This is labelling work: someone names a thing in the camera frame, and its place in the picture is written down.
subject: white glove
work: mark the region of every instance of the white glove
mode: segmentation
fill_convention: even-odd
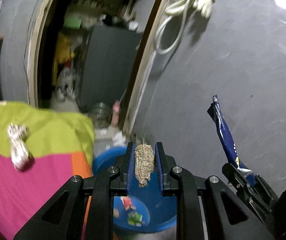
[[[208,19],[211,15],[212,5],[216,0],[195,0],[193,8],[197,11],[201,11],[201,15]]]

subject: work glove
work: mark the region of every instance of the work glove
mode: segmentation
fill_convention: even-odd
[[[179,16],[183,13],[184,7],[186,6],[186,3],[189,1],[189,5],[187,5],[189,8],[193,4],[193,0],[177,0],[174,3],[171,3],[164,12],[169,16]]]
[[[201,11],[201,15],[208,19],[211,15],[212,5],[216,0],[195,0],[193,3],[193,8],[197,11]]]

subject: blue plastic basin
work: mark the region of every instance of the blue plastic basin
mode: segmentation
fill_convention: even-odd
[[[126,147],[114,147],[94,159],[92,170],[96,175],[101,170],[112,166],[117,156],[124,155]],[[161,195],[156,172],[151,174],[151,180],[146,187],[139,188],[139,182],[134,176],[130,186],[130,197],[133,197],[133,205],[137,212],[143,215],[144,225],[133,226],[127,222],[127,212],[123,208],[120,197],[114,197],[114,208],[120,214],[114,218],[114,225],[129,231],[139,233],[155,233],[166,230],[176,224],[176,197],[163,197]]]

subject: gray wall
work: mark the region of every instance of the gray wall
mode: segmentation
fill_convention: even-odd
[[[220,178],[226,162],[207,114],[218,94],[240,159],[277,194],[286,187],[286,9],[275,0],[217,0],[190,12],[173,55],[157,56],[133,132],[162,141],[177,164]],[[175,38],[169,24],[164,43]]]
[[[0,99],[27,102],[25,51],[42,0],[2,0],[0,35]]]
[[[137,13],[135,21],[139,23],[138,32],[143,32],[155,0],[136,0],[133,12]]]

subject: colorful blanket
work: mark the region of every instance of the colorful blanket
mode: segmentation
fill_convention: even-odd
[[[10,123],[30,130],[26,145],[33,158],[24,172],[11,162]],[[91,119],[81,114],[34,109],[21,102],[0,105],[0,231],[7,239],[72,175],[92,175],[94,139]]]

